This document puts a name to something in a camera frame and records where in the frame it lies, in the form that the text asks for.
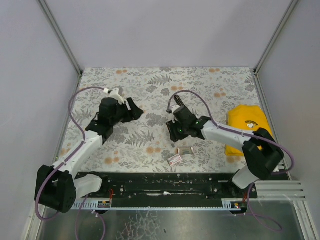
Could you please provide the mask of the red white staple box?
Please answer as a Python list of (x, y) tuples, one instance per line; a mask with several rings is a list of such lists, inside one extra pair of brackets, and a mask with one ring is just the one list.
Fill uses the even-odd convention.
[(179, 154), (176, 154), (170, 157), (167, 162), (170, 166), (176, 165), (182, 161), (182, 157)]

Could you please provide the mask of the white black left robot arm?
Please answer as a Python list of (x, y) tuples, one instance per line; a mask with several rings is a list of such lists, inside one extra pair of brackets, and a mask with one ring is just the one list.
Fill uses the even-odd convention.
[(111, 137), (115, 125), (136, 121), (143, 113), (131, 97), (123, 104), (113, 97), (102, 99), (99, 111), (85, 128), (79, 144), (53, 165), (43, 165), (38, 170), (34, 197), (36, 205), (67, 213), (76, 200), (98, 192), (103, 184), (102, 178), (90, 173), (77, 178), (79, 171)]

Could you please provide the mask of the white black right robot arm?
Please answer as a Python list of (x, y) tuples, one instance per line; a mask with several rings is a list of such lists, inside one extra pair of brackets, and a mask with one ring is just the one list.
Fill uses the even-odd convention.
[(202, 140), (215, 141), (242, 151), (246, 166), (238, 170), (232, 182), (239, 189), (245, 189), (258, 180), (267, 180), (284, 153), (267, 130), (241, 131), (226, 125), (215, 126), (206, 116), (191, 117), (184, 121), (171, 120), (166, 123), (170, 140), (174, 143), (189, 136)]

